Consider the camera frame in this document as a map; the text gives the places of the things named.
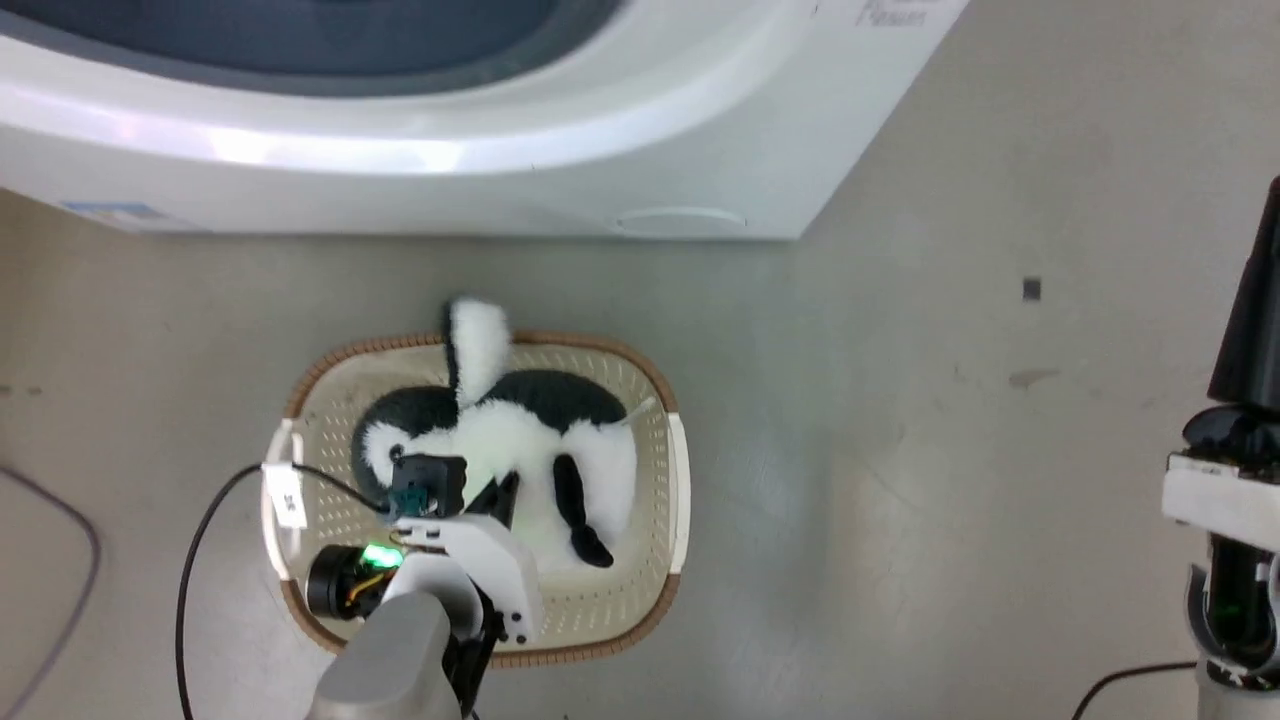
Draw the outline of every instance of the plastic basket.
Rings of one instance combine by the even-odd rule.
[[[406,336],[349,345],[307,370],[284,410],[269,451],[280,459],[292,438],[294,461],[315,465],[348,484],[351,432],[384,393],[413,384],[448,384],[443,338]],[[515,333],[512,369],[577,373],[608,388],[627,410],[655,398],[632,424],[636,496],[631,521],[609,569],[584,568],[539,578],[545,620],[536,643],[499,643],[495,667],[590,660],[620,652],[649,634],[680,587],[689,543],[689,454],[676,398],[649,360],[618,342],[559,333]],[[387,543],[372,512],[332,489],[303,482],[307,527],[280,528],[264,486],[262,533],[280,575],[285,605],[302,630],[337,652],[358,621],[319,619],[303,602],[307,569],[326,544]]]

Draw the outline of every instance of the plush toy tail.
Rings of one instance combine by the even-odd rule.
[[[573,552],[588,565],[609,568],[613,565],[613,555],[600,542],[595,529],[586,524],[586,501],[582,496],[582,477],[577,473],[577,462],[570,455],[557,456],[552,473],[556,477],[556,507],[559,509],[561,518],[568,523]]]
[[[460,297],[444,305],[444,354],[458,409],[475,405],[507,372],[511,331],[502,307]]]

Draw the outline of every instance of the wire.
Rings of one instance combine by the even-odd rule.
[[[364,583],[360,583],[358,585],[351,588],[351,592],[347,593],[347,607],[351,607],[351,603],[356,602],[356,598],[360,597],[360,593],[362,593],[362,592],[367,591],[369,588],[376,585],[378,583],[385,580],[387,575],[388,575],[388,573],[379,573],[378,575],[374,575],[372,578],[369,578]]]
[[[1172,673],[1174,670],[1194,670],[1194,669],[1196,669],[1196,661],[1193,660],[1189,662],[1165,662],[1162,665],[1142,665],[1138,667],[1130,667],[1128,670],[1120,670],[1119,673],[1112,673],[1102,678],[1097,683],[1093,683],[1093,687],[1089,688],[1089,692],[1084,693],[1084,700],[1082,700],[1080,705],[1075,707],[1075,712],[1071,715],[1071,720],[1080,720],[1080,717],[1084,717],[1084,710],[1089,707],[1089,703],[1093,702],[1093,698],[1097,697],[1100,692],[1102,692],[1102,688],[1110,685],[1116,680],[1124,680],[1126,678],[1137,678],[1140,675],[1153,675],[1156,673]]]
[[[333,475],[330,475],[329,473],[325,473],[324,470],[320,470],[317,468],[312,468],[311,465],[294,465],[293,469],[294,470],[301,470],[301,471],[303,471],[303,473],[306,473],[306,474],[316,478],[317,480],[324,482],[326,486],[330,486],[333,489],[340,492],[342,495],[346,495],[351,500],[355,500],[356,502],[364,505],[365,507],[372,510],[374,512],[378,512],[378,514],[387,512],[387,505],[385,503],[374,502],[372,500],[369,500],[367,497],[365,497],[364,495],[361,495],[360,491],[357,491],[356,488],[348,486],[347,483],[339,480],[338,478],[334,478]]]
[[[81,530],[84,532],[84,538],[88,539],[88,574],[84,575],[84,584],[81,585],[79,597],[76,598],[76,606],[72,607],[72,614],[67,616],[67,623],[63,624],[61,632],[58,633],[58,638],[54,641],[49,653],[45,655],[45,660],[36,669],[36,674],[27,680],[27,685],[22,688],[18,693],[18,700],[13,701],[13,705],[0,715],[0,720],[14,720],[19,712],[27,706],[31,698],[40,689],[40,685],[45,683],[49,678],[49,673],[54,669],[58,659],[61,657],[63,651],[67,650],[67,643],[70,641],[72,633],[76,626],[79,625],[81,618],[84,615],[84,607],[88,605],[88,596],[93,592],[93,585],[97,584],[97,571],[102,566],[102,541],[97,537],[97,530],[93,529],[93,524],[88,521],[79,510],[72,507],[67,501],[58,497],[56,495],[49,492],[44,487],[36,484],[33,480],[28,480],[22,475],[13,473],[12,470],[0,469],[0,477],[12,480],[18,487],[26,489],[27,492],[35,495],[36,497],[44,500],[49,505],[52,505],[64,515],[72,519]]]
[[[360,495],[356,489],[348,487],[342,480],[323,470],[317,470],[310,465],[293,465],[293,469],[324,482],[325,484],[333,487],[333,489],[346,495],[374,512],[385,512],[387,510],[384,506]],[[257,474],[260,470],[261,465],[250,465],[248,468],[244,468],[232,475],[223,488],[218,491],[218,495],[215,495],[214,500],[209,503],[209,509],[205,510],[205,516],[200,519],[200,525],[196,527],[196,534],[191,537],[191,547],[187,548],[187,560],[182,564],[182,579],[178,582],[178,612],[174,619],[173,665],[178,676],[178,703],[182,706],[182,716],[184,720],[195,720],[191,714],[191,696],[187,692],[187,660],[183,642],[187,625],[187,589],[191,584],[191,568],[196,564],[196,551],[200,550],[200,541],[205,539],[205,532],[209,529],[209,523],[214,519],[214,512],[216,512],[218,507],[221,506],[224,500],[227,500],[227,496],[236,489],[236,486],[238,486],[244,478]],[[6,716],[0,720],[10,719]]]

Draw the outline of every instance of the small black mark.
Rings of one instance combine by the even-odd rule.
[[[1039,302],[1041,279],[1036,275],[1023,278],[1023,302]]]
[[[1060,374],[1062,374],[1062,370],[1059,370],[1057,368],[1033,368],[1029,370],[1018,370],[1012,375],[1009,375],[1009,387],[1029,389],[1033,384]]]

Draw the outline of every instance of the stuffed toy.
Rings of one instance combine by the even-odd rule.
[[[622,402],[572,373],[508,370],[511,332],[495,305],[447,304],[444,337],[448,387],[396,389],[357,423],[351,457],[361,489],[385,497],[402,457],[461,457],[465,503],[518,478],[512,533],[539,573],[613,565],[609,547],[626,530],[636,482]]]

